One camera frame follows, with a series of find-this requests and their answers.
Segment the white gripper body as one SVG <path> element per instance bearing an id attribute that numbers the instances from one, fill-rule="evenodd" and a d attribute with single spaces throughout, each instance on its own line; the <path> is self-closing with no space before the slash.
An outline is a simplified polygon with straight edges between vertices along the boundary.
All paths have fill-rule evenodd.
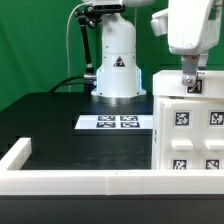
<path id="1" fill-rule="evenodd" d="M 168 45 L 172 54 L 199 55 L 219 42 L 222 0 L 169 0 Z"/>

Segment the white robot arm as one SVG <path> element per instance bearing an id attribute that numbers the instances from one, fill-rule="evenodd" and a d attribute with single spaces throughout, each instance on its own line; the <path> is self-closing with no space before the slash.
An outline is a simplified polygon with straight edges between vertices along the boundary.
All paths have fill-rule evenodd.
<path id="1" fill-rule="evenodd" d="M 136 65 L 136 28 L 121 14 L 156 0 L 82 1 L 89 23 L 102 24 L 102 64 L 96 72 L 92 98 L 110 104 L 144 98 L 141 70 Z M 222 6 L 223 0 L 168 0 L 166 9 L 152 15 L 154 34 L 166 34 L 169 51 L 181 57 L 184 86 L 196 85 L 202 55 L 218 44 Z"/>

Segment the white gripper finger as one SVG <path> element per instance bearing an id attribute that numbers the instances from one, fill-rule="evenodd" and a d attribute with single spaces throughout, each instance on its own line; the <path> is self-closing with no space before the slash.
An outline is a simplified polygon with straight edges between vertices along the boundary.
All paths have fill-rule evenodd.
<path id="1" fill-rule="evenodd" d="M 208 61 L 208 54 L 183 55 L 182 64 L 182 84 L 187 87 L 194 87 L 197 83 L 198 72 L 205 70 Z"/>

